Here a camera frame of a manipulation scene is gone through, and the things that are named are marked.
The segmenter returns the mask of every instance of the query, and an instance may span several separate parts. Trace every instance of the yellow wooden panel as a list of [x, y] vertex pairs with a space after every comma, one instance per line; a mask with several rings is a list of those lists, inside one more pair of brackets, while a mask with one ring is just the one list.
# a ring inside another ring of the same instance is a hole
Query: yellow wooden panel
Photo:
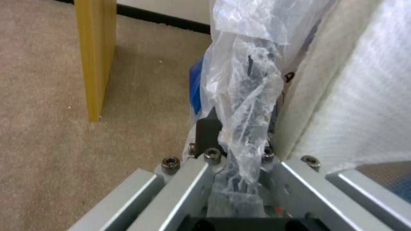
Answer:
[[88, 119], [99, 121], [115, 48], [116, 0], [75, 0]]

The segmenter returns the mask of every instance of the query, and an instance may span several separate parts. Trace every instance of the black component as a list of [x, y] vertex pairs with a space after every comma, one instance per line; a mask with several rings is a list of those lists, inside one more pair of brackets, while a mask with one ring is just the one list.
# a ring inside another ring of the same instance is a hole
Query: black component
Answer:
[[221, 128], [222, 125], [217, 118], [215, 108], [211, 110], [206, 118], [197, 121], [195, 158], [198, 158], [207, 148], [217, 148], [223, 156], [227, 156], [227, 153], [218, 144], [218, 133], [221, 131]]
[[[56, 0], [59, 2], [66, 2], [74, 4], [74, 0]], [[192, 30], [200, 33], [210, 34], [210, 25], [190, 21], [187, 19], [176, 18], [165, 14], [159, 14], [148, 10], [134, 8], [122, 4], [117, 4], [117, 14], [124, 15], [130, 18], [141, 19], [154, 23], [164, 23], [179, 27], [181, 29]]]
[[328, 231], [318, 219], [187, 217], [178, 231]]

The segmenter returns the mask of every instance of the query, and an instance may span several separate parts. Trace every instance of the metal frame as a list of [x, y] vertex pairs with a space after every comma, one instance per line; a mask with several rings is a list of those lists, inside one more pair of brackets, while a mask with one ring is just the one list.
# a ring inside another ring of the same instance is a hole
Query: metal frame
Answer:
[[137, 169], [69, 230], [125, 230], [163, 186], [161, 176]]
[[187, 215], [198, 215], [206, 205], [213, 181], [208, 163], [188, 159], [128, 230], [177, 230]]
[[359, 171], [332, 174], [327, 179], [394, 230], [411, 230], [411, 205]]
[[272, 178], [274, 199], [292, 217], [314, 215], [336, 231], [391, 230], [298, 159], [275, 166]]

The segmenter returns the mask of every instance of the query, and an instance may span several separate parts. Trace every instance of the blue object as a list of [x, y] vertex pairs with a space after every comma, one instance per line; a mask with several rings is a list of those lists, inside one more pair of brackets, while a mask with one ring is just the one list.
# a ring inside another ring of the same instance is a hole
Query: blue object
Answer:
[[204, 56], [190, 68], [190, 104], [193, 107], [195, 114], [201, 109], [200, 81], [203, 58]]

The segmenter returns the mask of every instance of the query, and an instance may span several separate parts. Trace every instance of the black baseboard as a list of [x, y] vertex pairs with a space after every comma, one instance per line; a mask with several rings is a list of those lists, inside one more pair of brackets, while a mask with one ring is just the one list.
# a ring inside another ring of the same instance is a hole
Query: black baseboard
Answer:
[[[74, 4], [74, 0], [56, 0]], [[193, 22], [190, 20], [159, 14], [148, 10], [138, 9], [122, 4], [117, 4], [117, 14], [124, 15], [130, 18], [141, 19], [154, 23], [164, 23], [166, 25], [175, 26], [181, 29], [192, 30], [205, 34], [210, 34], [210, 26], [204, 23]]]

